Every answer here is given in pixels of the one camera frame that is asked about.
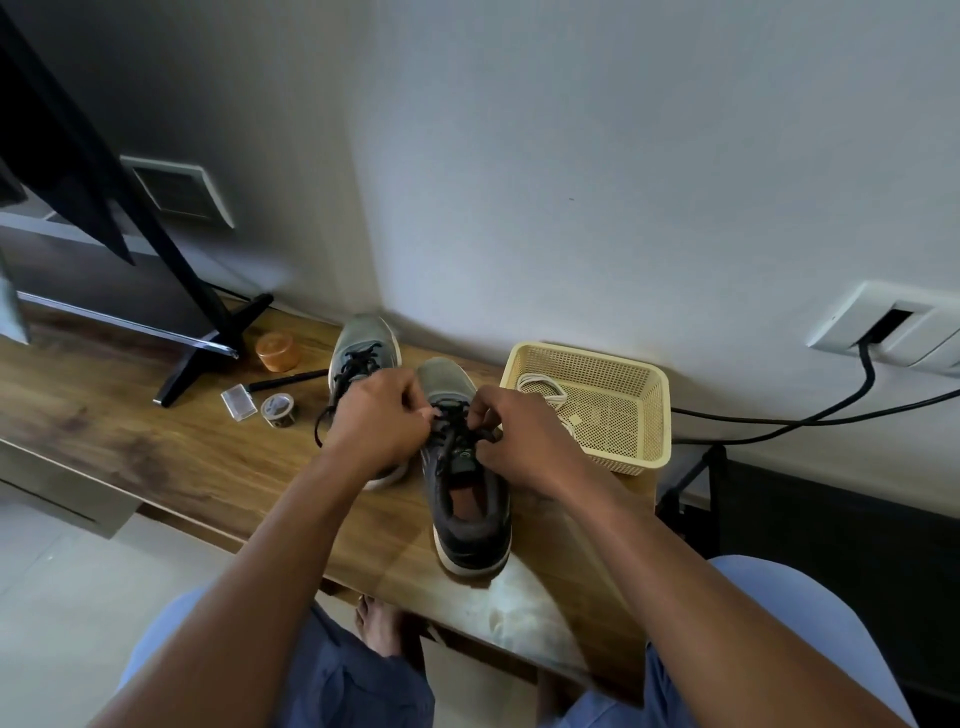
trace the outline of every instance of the plastic basket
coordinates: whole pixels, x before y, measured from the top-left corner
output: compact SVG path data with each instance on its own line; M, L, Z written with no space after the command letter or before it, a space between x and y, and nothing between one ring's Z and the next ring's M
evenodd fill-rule
M516 389L524 374L547 375L563 386L558 416L594 461L615 473L638 475L670 459L670 389L657 367L619 356L524 341L510 352L500 386ZM524 391L554 394L547 384Z

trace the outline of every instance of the gray sneaker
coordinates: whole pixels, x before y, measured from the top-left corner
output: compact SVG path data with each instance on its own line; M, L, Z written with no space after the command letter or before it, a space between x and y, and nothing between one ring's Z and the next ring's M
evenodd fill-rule
M354 316L347 321L337 338L337 344L333 347L333 357L330 359L330 372L327 375L330 402L320 413L313 427L313 437L317 446L320 448L324 446L317 431L320 422L327 415L336 415L337 404L347 393L352 382L366 378L380 369L398 367L401 363L400 345L390 327L387 326L387 322L370 313ZM406 472L406 463L392 466L378 473L376 478L369 481L364 488L365 490L383 488L400 480Z
M476 387L460 366L442 357L423 362L417 377L441 413L420 450L440 563L457 576L492 575L510 557L510 489L476 459L477 441L493 439L492 432L467 427Z

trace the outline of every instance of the white wall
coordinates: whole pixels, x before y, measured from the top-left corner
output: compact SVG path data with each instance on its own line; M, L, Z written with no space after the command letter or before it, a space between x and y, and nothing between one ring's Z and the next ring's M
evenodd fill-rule
M210 170L208 257L318 316L792 417L859 384L804 347L852 285L960 291L953 0L3 4L117 151ZM955 386L883 368L852 412ZM960 514L958 431L953 402L736 456Z

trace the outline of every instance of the wooden tabletop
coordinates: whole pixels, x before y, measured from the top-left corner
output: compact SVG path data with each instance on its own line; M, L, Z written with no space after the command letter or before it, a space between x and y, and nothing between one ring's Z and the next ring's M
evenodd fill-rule
M24 310L34 343L0 337L0 440L240 540L316 452L325 379L284 388L300 412L286 429L259 416L234 422L220 399L234 384L272 376L255 357L225 359L222 372L162 409L152 398L181 346L40 306ZM290 374L327 366L338 327L269 310L248 341L276 328L292 331L304 351ZM402 353L406 366L437 355ZM499 382L499 368L451 358L477 384ZM580 683L639 694L644 635L558 505L514 493L506 568L489 582L459 582L434 550L418 464L397 486L360 496L326 576ZM654 473L625 482L653 503Z

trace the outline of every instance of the trousers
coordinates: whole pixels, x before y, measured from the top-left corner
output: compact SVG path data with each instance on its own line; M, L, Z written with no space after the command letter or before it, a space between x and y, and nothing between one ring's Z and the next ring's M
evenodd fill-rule
M838 596L799 571L762 559L721 556L711 563L908 725L917 725L863 622ZM203 593L185 594L163 610L133 649L121 687L177 630ZM556 728L696 726L656 648L648 644L646 654L637 658L646 661L643 708L586 692ZM421 728L433 724L433 708L433 692L423 675L400 657L376 654L315 604L300 630L274 725Z

